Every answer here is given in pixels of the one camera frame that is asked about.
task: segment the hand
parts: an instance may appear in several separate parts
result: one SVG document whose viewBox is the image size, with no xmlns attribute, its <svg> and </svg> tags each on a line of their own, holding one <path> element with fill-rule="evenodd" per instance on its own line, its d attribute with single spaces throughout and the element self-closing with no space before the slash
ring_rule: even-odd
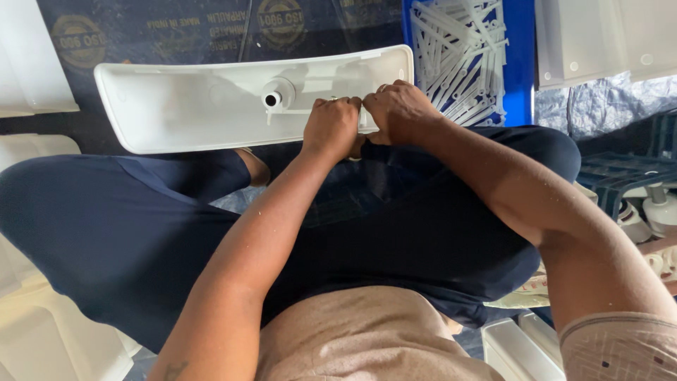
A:
<svg viewBox="0 0 677 381">
<path fill-rule="evenodd" d="M 320 157 L 334 165 L 348 156 L 357 137 L 357 116 L 362 107 L 358 97 L 318 99 L 303 131 L 302 153 Z"/>
<path fill-rule="evenodd" d="M 444 119 L 422 91 L 400 79 L 364 97 L 364 108 L 380 130 L 367 135 L 374 144 L 415 144 L 429 122 Z"/>
</svg>

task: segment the gold circular logo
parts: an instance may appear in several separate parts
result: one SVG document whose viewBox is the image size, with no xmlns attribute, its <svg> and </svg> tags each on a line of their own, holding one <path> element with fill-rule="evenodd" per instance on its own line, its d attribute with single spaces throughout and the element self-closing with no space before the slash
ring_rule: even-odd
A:
<svg viewBox="0 0 677 381">
<path fill-rule="evenodd" d="M 263 0 L 257 11 L 261 33 L 274 49 L 285 49 L 301 35 L 305 21 L 295 0 Z"/>
<path fill-rule="evenodd" d="M 106 36 L 84 16 L 59 17 L 51 37 L 59 56 L 77 68 L 93 68 L 106 56 Z"/>
</svg>

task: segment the tattoo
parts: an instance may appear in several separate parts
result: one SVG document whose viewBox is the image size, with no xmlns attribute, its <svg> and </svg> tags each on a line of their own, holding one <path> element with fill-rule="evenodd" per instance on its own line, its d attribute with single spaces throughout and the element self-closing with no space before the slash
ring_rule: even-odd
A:
<svg viewBox="0 0 677 381">
<path fill-rule="evenodd" d="M 188 366 L 188 361 L 184 361 L 184 362 L 180 363 L 179 365 L 169 364 L 167 366 L 167 371 L 165 372 L 165 381 L 176 381 L 176 379 L 179 378 L 179 375 L 181 375 L 181 372 L 183 372 L 183 370 L 187 366 Z"/>
</svg>

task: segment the white ceramic toilet tank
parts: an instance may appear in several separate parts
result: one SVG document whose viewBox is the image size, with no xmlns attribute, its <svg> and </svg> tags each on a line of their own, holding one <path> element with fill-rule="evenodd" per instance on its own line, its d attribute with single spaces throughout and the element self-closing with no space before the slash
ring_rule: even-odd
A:
<svg viewBox="0 0 677 381">
<path fill-rule="evenodd" d="M 301 140 L 308 120 L 304 111 L 315 99 L 364 97 L 396 79 L 413 82 L 414 68 L 411 49 L 398 45 L 300 60 L 191 66 L 99 64 L 94 75 L 120 143 L 132 153 L 145 154 Z M 294 97 L 281 111 L 290 113 L 271 113 L 268 121 L 261 96 L 275 78 L 291 82 Z M 365 123 L 362 120 L 361 132 L 378 129 L 370 115 Z"/>
</svg>

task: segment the navy blue pants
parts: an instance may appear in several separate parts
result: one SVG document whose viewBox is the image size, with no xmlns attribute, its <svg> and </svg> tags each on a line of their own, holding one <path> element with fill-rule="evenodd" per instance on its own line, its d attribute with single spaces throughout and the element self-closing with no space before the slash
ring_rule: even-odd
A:
<svg viewBox="0 0 677 381">
<path fill-rule="evenodd" d="M 576 145 L 542 127 L 475 128 L 568 181 Z M 263 306 L 263 324 L 304 298 L 364 285 L 421 293 L 469 327 L 483 301 L 522 285 L 539 253 L 458 177 L 422 151 L 367 144 L 361 163 L 420 170 L 428 180 L 380 210 L 302 228 Z M 0 175 L 0 233 L 94 321 L 154 352 L 238 214 L 207 203 L 250 176 L 231 150 L 189 159 L 66 155 L 16 164 Z"/>
</svg>

